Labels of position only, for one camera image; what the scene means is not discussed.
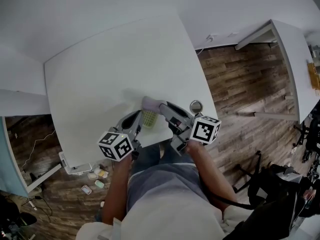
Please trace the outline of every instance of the small box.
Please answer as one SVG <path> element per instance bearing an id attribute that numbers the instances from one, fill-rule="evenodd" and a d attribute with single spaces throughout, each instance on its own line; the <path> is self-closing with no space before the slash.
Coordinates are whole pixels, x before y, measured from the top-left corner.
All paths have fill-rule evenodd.
<path id="1" fill-rule="evenodd" d="M 105 131 L 97 144 L 108 159 L 121 161 L 134 149 L 127 134 Z"/>
<path id="2" fill-rule="evenodd" d="M 191 140 L 211 144 L 218 136 L 221 121 L 209 116 L 201 116 L 195 119 L 192 128 Z"/>

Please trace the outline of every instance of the white table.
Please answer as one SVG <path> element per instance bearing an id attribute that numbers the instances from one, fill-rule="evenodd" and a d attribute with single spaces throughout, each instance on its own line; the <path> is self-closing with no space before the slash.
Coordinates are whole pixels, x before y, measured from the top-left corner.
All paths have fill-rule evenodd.
<path id="1" fill-rule="evenodd" d="M 53 123 L 71 167 L 105 159 L 97 145 L 104 131 L 138 110 L 144 96 L 189 111 L 200 100 L 217 118 L 215 105 L 186 30 L 176 15 L 138 20 L 75 44 L 45 63 Z M 143 147 L 173 136 L 159 116 L 142 128 Z"/>
<path id="2" fill-rule="evenodd" d="M 0 153 L 0 190 L 22 197 L 28 197 L 35 187 L 61 168 L 61 164 L 58 164 L 27 185 L 12 151 L 4 117 L 0 118 Z"/>
<path id="3" fill-rule="evenodd" d="M 274 34 L 286 64 L 293 94 L 292 97 L 286 98 L 294 100 L 295 112 L 294 114 L 256 112 L 254 115 L 271 119 L 293 120 L 301 124 L 320 99 L 311 86 L 307 64 L 312 63 L 313 59 L 301 29 L 271 19 L 266 26 L 239 42 L 235 49 L 241 49 L 269 31 Z"/>

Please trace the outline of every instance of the wooden floor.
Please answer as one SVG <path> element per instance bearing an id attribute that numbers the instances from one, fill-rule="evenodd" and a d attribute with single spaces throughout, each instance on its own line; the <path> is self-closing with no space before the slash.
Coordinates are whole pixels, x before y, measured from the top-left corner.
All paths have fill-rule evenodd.
<path id="1" fill-rule="evenodd" d="M 290 82 L 279 48 L 250 44 L 239 51 L 233 47 L 204 50 L 198 57 L 222 121 L 218 139 L 207 149 L 228 180 L 237 187 L 245 182 L 235 165 L 241 164 L 252 171 L 258 150 L 262 153 L 262 166 L 270 161 L 279 165 L 291 162 L 296 171 L 306 174 L 310 163 L 300 162 L 305 148 L 299 146 L 291 154 L 292 144 L 299 138 L 298 131 L 293 128 L 295 123 L 253 116 L 253 112 L 289 113 L 293 109 L 293 102 L 284 99 L 284 95 L 290 93 Z M 34 141 L 51 134 L 54 126 L 49 115 L 31 116 L 16 123 L 18 119 L 11 117 L 6 121 L 12 149 L 21 167 L 29 158 Z M 61 147 L 54 133 L 37 142 L 24 169 L 36 176 L 43 174 L 60 161 L 59 151 Z M 38 218 L 35 225 L 24 230 L 26 235 L 30 237 L 34 233 L 37 240 L 75 239 L 81 225 L 93 221 L 100 201 L 106 195 L 112 166 L 108 162 L 105 166 L 110 177 L 101 180 L 105 182 L 104 189 L 98 189 L 86 174 L 67 175 L 63 168 L 46 180 L 42 196 L 52 208 L 51 223 L 41 210 L 24 205 L 22 211 Z M 92 194 L 81 191 L 84 184 L 92 188 Z M 238 199 L 248 202 L 246 190 L 238 194 Z M 34 200 L 34 203 L 50 212 L 43 200 Z"/>

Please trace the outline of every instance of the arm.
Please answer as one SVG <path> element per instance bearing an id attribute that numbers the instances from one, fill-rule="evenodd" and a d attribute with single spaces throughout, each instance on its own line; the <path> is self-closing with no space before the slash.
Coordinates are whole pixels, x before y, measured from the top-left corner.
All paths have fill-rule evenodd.
<path id="1" fill-rule="evenodd" d="M 208 190 L 222 198 L 236 202 L 236 193 L 225 176 L 217 168 L 205 147 L 197 141 L 190 140 L 186 150 L 192 157 Z M 229 206 L 229 204 L 216 199 L 210 201 L 222 212 Z"/>
<path id="2" fill-rule="evenodd" d="M 127 189 L 131 155 L 116 163 L 109 190 L 102 208 L 102 222 L 113 225 L 114 218 L 122 221 L 126 216 Z"/>

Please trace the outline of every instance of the white desk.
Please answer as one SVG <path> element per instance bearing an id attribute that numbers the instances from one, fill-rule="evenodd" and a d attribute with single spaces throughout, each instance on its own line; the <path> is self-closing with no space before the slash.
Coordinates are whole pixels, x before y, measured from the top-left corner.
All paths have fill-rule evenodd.
<path id="1" fill-rule="evenodd" d="M 0 190 L 22 197 L 61 168 L 61 164 L 27 185 L 17 165 L 7 132 L 6 120 L 0 117 Z"/>
<path id="2" fill-rule="evenodd" d="M 217 118 L 215 105 L 186 30 L 176 15 L 138 20 L 92 36 L 45 63 L 53 123 L 71 167 L 105 159 L 97 140 L 144 96 L 189 111 L 200 100 Z M 143 147 L 173 136 L 159 116 L 142 128 Z"/>
<path id="3" fill-rule="evenodd" d="M 269 31 L 272 31 L 274 34 L 286 64 L 291 82 L 295 113 L 276 114 L 256 112 L 254 115 L 256 117 L 271 119 L 293 120 L 301 124 L 320 99 L 311 86 L 307 64 L 312 63 L 313 59 L 302 31 L 295 26 L 271 19 L 265 27 L 239 42 L 235 49 L 241 49 Z"/>

